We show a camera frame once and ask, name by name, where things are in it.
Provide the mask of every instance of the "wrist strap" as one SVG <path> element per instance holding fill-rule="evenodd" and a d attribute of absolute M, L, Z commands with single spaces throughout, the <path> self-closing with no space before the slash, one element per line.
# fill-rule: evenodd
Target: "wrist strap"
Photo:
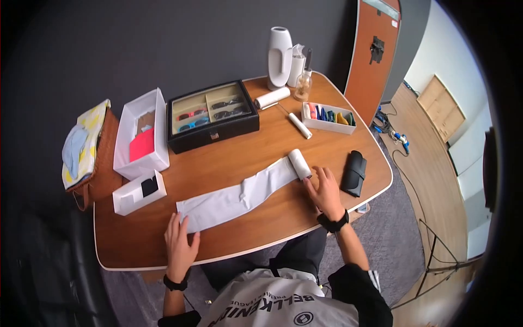
<path fill-rule="evenodd" d="M 330 221 L 327 216 L 322 213 L 318 216 L 317 221 L 329 232 L 335 233 L 339 232 L 340 229 L 342 229 L 343 225 L 349 222 L 349 214 L 347 210 L 345 210 L 345 213 L 343 217 L 339 221 Z"/>
<path fill-rule="evenodd" d="M 191 271 L 191 268 L 187 270 L 187 273 L 185 274 L 184 280 L 181 281 L 181 283 L 175 283 L 172 280 L 167 277 L 167 274 L 164 275 L 164 285 L 171 291 L 179 290 L 184 291 L 187 288 L 187 280 L 189 279 L 189 273 Z"/>

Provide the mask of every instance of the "brown basket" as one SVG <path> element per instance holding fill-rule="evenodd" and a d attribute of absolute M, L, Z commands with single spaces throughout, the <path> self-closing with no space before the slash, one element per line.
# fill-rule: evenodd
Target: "brown basket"
<path fill-rule="evenodd" d="M 123 177 L 112 169 L 117 133 L 118 119 L 111 109 L 107 108 L 100 142 L 96 150 L 94 170 L 88 178 L 67 189 L 67 192 L 73 193 L 76 204 L 81 211 L 93 205 L 93 202 L 110 196 L 114 190 L 123 185 Z M 83 208 L 78 203 L 77 196 L 84 198 Z"/>

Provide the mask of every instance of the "black box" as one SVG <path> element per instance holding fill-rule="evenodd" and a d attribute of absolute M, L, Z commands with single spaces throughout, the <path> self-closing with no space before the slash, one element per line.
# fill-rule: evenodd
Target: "black box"
<path fill-rule="evenodd" d="M 167 143 L 176 154 L 259 129 L 258 112 L 241 80 L 167 102 Z"/>

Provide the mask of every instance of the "carpet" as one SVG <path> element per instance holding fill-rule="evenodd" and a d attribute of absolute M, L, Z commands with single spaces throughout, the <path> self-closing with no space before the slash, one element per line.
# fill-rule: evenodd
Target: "carpet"
<path fill-rule="evenodd" d="M 416 283 L 425 270 L 425 257 L 418 224 L 414 216 L 400 172 L 394 166 L 381 138 L 374 133 L 379 146 L 389 161 L 393 182 L 391 187 L 370 201 L 371 210 L 352 223 L 369 258 L 370 267 L 379 272 L 381 295 L 388 305 L 397 303 Z M 277 244 L 251 253 L 253 262 L 267 265 L 283 246 Z M 320 264 L 320 283 L 343 266 L 336 238 L 327 237 L 325 254 Z M 156 326 L 162 317 L 165 287 L 158 280 L 144 282 L 138 272 L 109 272 L 102 269 L 104 283 L 111 304 L 122 326 Z M 331 293 L 323 288 L 326 296 Z M 204 316 L 217 292 L 210 286 L 203 271 L 193 267 L 185 296 L 186 309 L 194 307 Z"/>

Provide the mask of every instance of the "wooden floor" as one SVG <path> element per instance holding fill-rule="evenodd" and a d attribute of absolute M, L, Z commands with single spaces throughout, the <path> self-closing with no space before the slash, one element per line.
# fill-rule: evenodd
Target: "wooden floor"
<path fill-rule="evenodd" d="M 438 136 L 425 112 L 419 107 L 415 95 L 403 84 L 394 95 L 391 104 L 382 106 L 383 112 L 387 114 L 393 114 L 394 109 L 397 111 L 397 116 L 389 116 L 389 121 L 394 130 L 406 134 L 410 142 L 410 155 L 403 157 L 396 152 L 394 158 L 414 185 L 425 212 L 424 217 L 414 190 L 402 174 L 416 218 L 418 221 L 425 220 L 456 258 L 464 261 L 467 257 L 467 218 L 446 145 Z M 401 144 L 394 144 L 386 134 L 382 134 L 382 139 L 391 155 L 396 149 L 405 153 Z M 433 236 L 427 234 L 423 224 L 418 223 L 418 225 L 427 264 Z M 436 245 L 435 257 L 442 261 L 452 261 L 452 256 L 440 243 Z M 433 260 L 430 266 L 434 268 L 448 265 Z M 446 278 L 447 275 L 448 273 L 429 275 L 422 292 Z M 393 310 L 394 326 L 426 326 L 429 322 L 439 326 L 445 325 L 460 303 L 470 275 L 470 268 L 460 270 L 429 293 Z M 420 283 L 421 279 L 398 304 L 412 299 Z"/>

